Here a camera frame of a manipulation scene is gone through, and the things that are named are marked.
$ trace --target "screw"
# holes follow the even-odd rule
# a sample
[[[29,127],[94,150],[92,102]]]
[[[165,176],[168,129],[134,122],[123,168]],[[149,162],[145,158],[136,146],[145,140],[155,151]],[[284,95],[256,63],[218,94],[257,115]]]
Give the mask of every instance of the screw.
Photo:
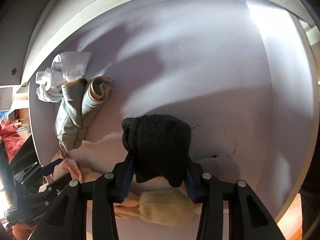
[[[202,174],[202,178],[204,178],[204,179],[211,179],[211,174],[210,173],[207,173],[207,172],[205,172],[204,174]]]
[[[238,181],[238,185],[239,185],[240,187],[245,187],[245,186],[247,186],[247,183],[246,183],[245,181],[243,181],[243,180],[239,180],[239,181]]]
[[[104,175],[104,177],[105,177],[106,179],[112,179],[112,178],[113,178],[113,173],[112,173],[112,172],[108,172],[108,173],[106,173],[106,174]]]
[[[69,185],[70,185],[70,187],[75,187],[75,186],[78,185],[78,181],[72,180],[72,181],[69,182]]]

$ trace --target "beige cloth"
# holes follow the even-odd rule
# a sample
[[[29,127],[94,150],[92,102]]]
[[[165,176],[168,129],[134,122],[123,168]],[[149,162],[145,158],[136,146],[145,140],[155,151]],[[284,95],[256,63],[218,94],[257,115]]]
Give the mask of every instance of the beige cloth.
[[[114,203],[116,218],[131,219],[139,217],[139,197],[129,192],[123,203]]]
[[[168,227],[181,226],[193,219],[199,205],[177,189],[144,192],[140,196],[140,218]]]

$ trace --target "wooden floor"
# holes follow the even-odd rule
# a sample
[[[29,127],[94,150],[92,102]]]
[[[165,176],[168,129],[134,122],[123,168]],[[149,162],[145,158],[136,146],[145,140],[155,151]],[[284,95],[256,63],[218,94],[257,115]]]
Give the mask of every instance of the wooden floor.
[[[30,125],[29,109],[19,109],[21,126]]]
[[[287,212],[278,222],[286,240],[302,240],[301,198],[297,194]]]

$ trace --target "dark stain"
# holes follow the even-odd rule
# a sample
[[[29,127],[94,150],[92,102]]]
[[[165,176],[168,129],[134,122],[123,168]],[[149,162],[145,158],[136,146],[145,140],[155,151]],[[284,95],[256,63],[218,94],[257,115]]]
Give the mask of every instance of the dark stain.
[[[193,130],[194,128],[197,128],[197,127],[203,127],[203,125],[197,124],[196,126],[192,127],[191,130]]]
[[[236,148],[233,150],[233,152],[231,153],[231,157],[236,155]]]

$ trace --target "pink cloth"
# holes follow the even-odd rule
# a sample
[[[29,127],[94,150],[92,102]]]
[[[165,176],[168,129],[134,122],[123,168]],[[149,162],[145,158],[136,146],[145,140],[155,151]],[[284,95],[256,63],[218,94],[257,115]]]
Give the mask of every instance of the pink cloth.
[[[77,163],[76,160],[65,158],[60,164],[55,166],[53,171],[53,180],[56,180],[63,175],[70,173],[72,179],[79,180],[82,183],[82,175],[78,168],[80,163]]]
[[[4,141],[9,163],[24,144],[24,140],[17,133],[17,129],[20,125],[21,123],[18,121],[8,121],[0,126],[0,140]]]
[[[65,158],[68,158],[69,155],[68,153],[63,153],[61,150],[58,150],[58,152],[52,157],[52,160],[51,162],[54,162],[55,160],[58,160],[58,159],[65,159]]]

